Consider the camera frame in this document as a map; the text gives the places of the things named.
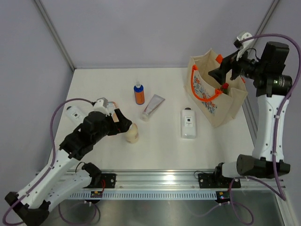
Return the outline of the green bottle red cap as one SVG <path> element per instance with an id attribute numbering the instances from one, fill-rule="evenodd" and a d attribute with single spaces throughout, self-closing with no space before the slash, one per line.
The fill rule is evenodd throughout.
<path id="1" fill-rule="evenodd" d="M 223 85 L 221 85 L 221 87 L 219 88 L 219 90 L 224 93 L 224 94 L 228 94 L 228 88 L 229 88 L 229 84 L 228 83 L 224 83 Z"/>

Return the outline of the cream pump bottle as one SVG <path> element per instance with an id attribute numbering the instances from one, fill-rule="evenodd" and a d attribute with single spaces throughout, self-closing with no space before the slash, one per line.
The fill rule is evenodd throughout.
<path id="1" fill-rule="evenodd" d="M 139 140 L 138 127 L 135 123 L 132 123 L 129 130 L 125 133 L 125 139 L 131 144 L 134 144 Z"/>

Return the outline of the orange blue spray bottle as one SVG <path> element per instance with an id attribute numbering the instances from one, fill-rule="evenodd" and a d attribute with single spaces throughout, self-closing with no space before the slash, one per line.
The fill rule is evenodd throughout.
<path id="1" fill-rule="evenodd" d="M 138 105 L 143 105 L 144 104 L 144 102 L 145 102 L 144 86 L 138 81 L 134 85 L 134 96 L 135 96 L 135 102 Z"/>

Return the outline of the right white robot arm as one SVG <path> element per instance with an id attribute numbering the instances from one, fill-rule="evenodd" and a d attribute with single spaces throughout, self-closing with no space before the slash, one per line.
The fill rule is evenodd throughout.
<path id="1" fill-rule="evenodd" d="M 231 80 L 244 76 L 253 80 L 259 107 L 259 125 L 254 149 L 251 155 L 241 154 L 231 163 L 220 163 L 213 175 L 213 182 L 219 187 L 229 183 L 230 178 L 253 176 L 272 179 L 290 172 L 291 166 L 284 162 L 282 139 L 284 116 L 289 101 L 285 96 L 293 80 L 283 75 L 289 53 L 288 45 L 269 41 L 260 59 L 249 59 L 247 50 L 250 42 L 235 43 L 237 51 L 225 57 L 220 66 L 208 74 L 225 83 L 226 74 L 231 71 Z"/>

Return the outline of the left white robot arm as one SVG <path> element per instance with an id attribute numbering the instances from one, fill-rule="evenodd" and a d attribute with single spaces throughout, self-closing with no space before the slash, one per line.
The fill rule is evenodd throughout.
<path id="1" fill-rule="evenodd" d="M 81 188 L 100 188 L 105 185 L 101 170 L 92 163 L 82 166 L 72 178 L 58 183 L 59 179 L 105 136 L 127 132 L 132 122 L 119 109 L 115 109 L 118 121 L 111 115 L 92 111 L 83 122 L 60 144 L 54 161 L 19 192 L 9 192 L 5 201 L 28 226 L 39 226 L 50 212 L 72 193 Z"/>

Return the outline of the peach bottle pink cap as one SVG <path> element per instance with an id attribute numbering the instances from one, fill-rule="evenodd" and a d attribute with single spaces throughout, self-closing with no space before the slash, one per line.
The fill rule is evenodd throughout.
<path id="1" fill-rule="evenodd" d="M 108 111 L 111 114 L 114 122 L 119 122 L 118 117 L 115 113 L 115 110 L 118 109 L 118 108 L 119 107 L 118 107 L 116 102 L 113 102 L 113 101 L 108 102 Z"/>

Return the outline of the clear squeeze tube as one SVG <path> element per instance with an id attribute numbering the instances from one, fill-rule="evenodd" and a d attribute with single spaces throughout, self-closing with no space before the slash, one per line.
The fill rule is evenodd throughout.
<path id="1" fill-rule="evenodd" d="M 165 99 L 159 95 L 153 95 L 148 105 L 142 111 L 140 118 L 143 121 L 148 121 L 156 109 L 165 101 Z"/>

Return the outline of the white rectangular bottle black cap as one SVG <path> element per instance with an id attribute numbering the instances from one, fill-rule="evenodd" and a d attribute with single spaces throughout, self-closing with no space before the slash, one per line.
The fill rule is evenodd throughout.
<path id="1" fill-rule="evenodd" d="M 196 114 L 190 108 L 181 111 L 181 138 L 195 139 L 197 136 Z"/>

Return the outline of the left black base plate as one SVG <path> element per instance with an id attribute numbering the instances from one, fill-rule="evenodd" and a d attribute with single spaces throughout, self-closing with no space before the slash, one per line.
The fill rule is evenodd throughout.
<path id="1" fill-rule="evenodd" d="M 115 188 L 116 174 L 115 173 L 102 173 L 92 177 L 91 183 L 88 188 Z"/>

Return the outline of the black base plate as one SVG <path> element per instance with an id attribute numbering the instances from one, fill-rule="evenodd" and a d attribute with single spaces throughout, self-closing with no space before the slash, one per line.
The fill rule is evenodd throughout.
<path id="1" fill-rule="evenodd" d="M 91 183 L 88 188 L 115 188 L 116 174 L 115 173 L 102 173 L 92 177 Z"/>
<path id="2" fill-rule="evenodd" d="M 220 189 L 228 189 L 230 187 L 230 183 L 232 182 L 232 178 L 226 177 L 215 177 L 214 174 L 209 173 L 198 173 L 198 183 L 199 188 L 220 188 Z"/>

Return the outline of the right aluminium frame post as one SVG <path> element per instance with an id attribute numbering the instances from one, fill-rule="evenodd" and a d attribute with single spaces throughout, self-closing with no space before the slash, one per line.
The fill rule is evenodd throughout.
<path id="1" fill-rule="evenodd" d="M 260 22 L 256 32 L 255 32 L 255 36 L 263 34 L 266 26 L 268 25 L 271 17 L 273 16 L 275 10 L 277 9 L 278 5 L 280 4 L 281 0 L 273 0 L 268 8 L 268 10 L 266 11 L 262 21 Z"/>

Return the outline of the aluminium frame post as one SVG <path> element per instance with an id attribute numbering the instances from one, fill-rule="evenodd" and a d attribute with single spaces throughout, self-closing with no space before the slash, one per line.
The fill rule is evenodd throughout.
<path id="1" fill-rule="evenodd" d="M 46 7 L 44 6 L 43 2 L 41 0 L 33 0 L 32 1 L 34 6 L 37 9 L 37 12 L 40 14 L 41 19 L 43 20 L 43 23 L 47 27 L 52 39 L 54 40 L 59 52 L 61 53 L 62 57 L 64 58 L 66 64 L 70 68 L 72 72 L 75 71 L 76 66 L 73 63 L 67 49 L 65 48 L 57 29 L 54 26 L 54 23 L 49 15 L 49 13 L 46 10 Z"/>
<path id="2" fill-rule="evenodd" d="M 266 11 L 262 21 L 260 22 L 256 32 L 255 32 L 255 36 L 263 34 L 266 26 L 268 25 L 271 17 L 273 16 L 275 10 L 277 9 L 278 5 L 280 4 L 281 0 L 273 0 L 268 8 L 268 10 Z"/>

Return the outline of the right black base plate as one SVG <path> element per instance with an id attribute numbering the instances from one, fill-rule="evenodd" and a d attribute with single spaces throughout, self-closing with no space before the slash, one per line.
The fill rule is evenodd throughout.
<path id="1" fill-rule="evenodd" d="M 230 187 L 230 183 L 232 182 L 232 178 L 226 177 L 215 177 L 214 174 L 209 173 L 198 173 L 198 183 L 199 188 L 220 188 L 220 189 L 228 189 Z"/>

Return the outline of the left aluminium frame post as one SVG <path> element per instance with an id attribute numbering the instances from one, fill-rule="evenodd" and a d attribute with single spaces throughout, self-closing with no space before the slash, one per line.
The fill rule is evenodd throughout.
<path id="1" fill-rule="evenodd" d="M 75 71 L 76 66 L 73 63 L 67 49 L 65 48 L 57 29 L 54 26 L 54 23 L 49 15 L 49 13 L 46 10 L 46 7 L 44 6 L 43 2 L 41 0 L 33 0 L 32 1 L 34 6 L 37 9 L 37 12 L 40 14 L 41 19 L 43 20 L 43 23 L 47 27 L 52 39 L 54 40 L 59 52 L 61 53 L 62 57 L 64 58 L 66 64 L 70 68 L 72 72 Z"/>

